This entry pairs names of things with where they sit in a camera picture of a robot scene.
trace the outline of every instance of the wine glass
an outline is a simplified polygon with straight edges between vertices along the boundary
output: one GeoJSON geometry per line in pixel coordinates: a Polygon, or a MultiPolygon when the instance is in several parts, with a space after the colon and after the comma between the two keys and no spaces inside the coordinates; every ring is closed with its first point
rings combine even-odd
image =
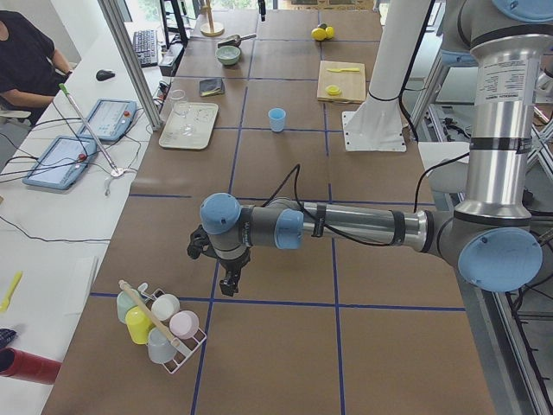
{"type": "Polygon", "coordinates": [[[187,115],[190,112],[187,93],[181,89],[176,89],[171,91],[168,97],[173,112],[184,120],[181,133],[185,136],[191,136],[194,133],[194,127],[186,123],[187,115]]]}

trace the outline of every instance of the red cylinder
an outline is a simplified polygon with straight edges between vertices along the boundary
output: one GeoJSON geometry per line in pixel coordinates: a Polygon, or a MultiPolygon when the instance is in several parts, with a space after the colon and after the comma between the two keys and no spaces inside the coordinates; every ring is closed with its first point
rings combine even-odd
{"type": "Polygon", "coordinates": [[[52,385],[61,363],[15,348],[0,350],[0,376],[52,385]]]}

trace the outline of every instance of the table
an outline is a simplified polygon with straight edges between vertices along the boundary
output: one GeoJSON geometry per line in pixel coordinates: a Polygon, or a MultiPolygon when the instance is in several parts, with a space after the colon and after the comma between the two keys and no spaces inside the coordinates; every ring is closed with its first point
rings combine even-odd
{"type": "MultiPolygon", "coordinates": [[[[148,68],[146,73],[150,90],[157,88],[161,73],[148,68]]],[[[87,114],[99,98],[134,99],[134,92],[126,69],[119,58],[109,31],[105,31],[83,57],[67,88],[87,114]],[[100,68],[110,68],[116,76],[104,82],[95,80],[100,68]]],[[[76,114],[61,93],[54,99],[41,121],[76,114]]],[[[71,121],[76,130],[80,123],[71,121]]],[[[108,151],[117,164],[138,167],[149,141],[151,129],[145,115],[137,114],[137,123],[108,151]]],[[[37,126],[22,144],[21,149],[39,156],[58,135],[72,135],[63,122],[37,126]]],[[[4,174],[26,170],[31,161],[14,161],[4,174]]],[[[104,182],[109,171],[106,160],[98,155],[94,165],[67,191],[54,192],[44,188],[31,188],[21,180],[0,183],[0,215],[16,223],[34,236],[48,239],[107,239],[109,241],[129,193],[133,176],[117,179],[111,185],[110,197],[104,196],[104,182]]],[[[15,176],[5,176],[4,180],[15,176]]],[[[98,243],[46,243],[27,239],[20,231],[2,222],[0,224],[0,291],[3,293],[11,278],[23,270],[8,311],[0,316],[0,327],[13,328],[19,336],[14,348],[44,355],[62,361],[77,323],[90,284],[105,255],[107,242],[98,243]]],[[[12,379],[0,379],[0,400],[3,413],[36,415],[40,413],[52,389],[12,379]]]]}
{"type": "MultiPolygon", "coordinates": [[[[219,105],[211,143],[163,150],[160,132],[150,139],[43,413],[492,414],[454,273],[440,259],[306,237],[293,252],[254,247],[229,298],[212,260],[186,256],[213,192],[260,203],[301,163],[303,200],[409,210],[423,172],[414,143],[402,154],[346,152],[340,115],[357,106],[315,100],[320,59],[363,61],[370,79],[378,15],[268,10],[260,23],[255,10],[234,10],[214,19],[228,35],[257,39],[244,42],[239,64],[221,67],[217,39],[192,36],[173,87],[200,100],[200,79],[224,77],[225,95],[205,99],[219,105]],[[313,42],[318,22],[332,23],[335,39],[313,42]],[[276,105],[289,114],[280,134],[266,118],[276,105]],[[175,375],[118,322],[121,278],[173,293],[199,315],[207,343],[175,375]]],[[[428,185],[419,200],[432,208],[428,185]]]]}

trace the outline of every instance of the green bowl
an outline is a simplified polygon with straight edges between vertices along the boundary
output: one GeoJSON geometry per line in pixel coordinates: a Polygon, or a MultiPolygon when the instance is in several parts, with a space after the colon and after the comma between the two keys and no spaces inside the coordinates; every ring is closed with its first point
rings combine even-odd
{"type": "Polygon", "coordinates": [[[234,65],[240,59],[240,49],[236,46],[223,46],[217,49],[215,56],[223,65],[234,65]]]}

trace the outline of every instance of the yellow knife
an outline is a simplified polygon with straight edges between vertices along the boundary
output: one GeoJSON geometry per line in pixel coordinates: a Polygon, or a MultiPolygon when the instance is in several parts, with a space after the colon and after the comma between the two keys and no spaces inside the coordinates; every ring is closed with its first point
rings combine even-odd
{"type": "Polygon", "coordinates": [[[328,67],[329,72],[359,72],[358,67],[328,67]]]}
{"type": "Polygon", "coordinates": [[[3,300],[0,303],[0,313],[4,313],[10,306],[11,296],[16,290],[17,285],[19,284],[19,281],[21,281],[22,276],[23,276],[23,272],[18,271],[16,272],[16,275],[14,276],[14,278],[11,280],[11,284],[10,284],[10,287],[8,288],[8,292],[6,292],[6,295],[3,297],[3,300]]]}

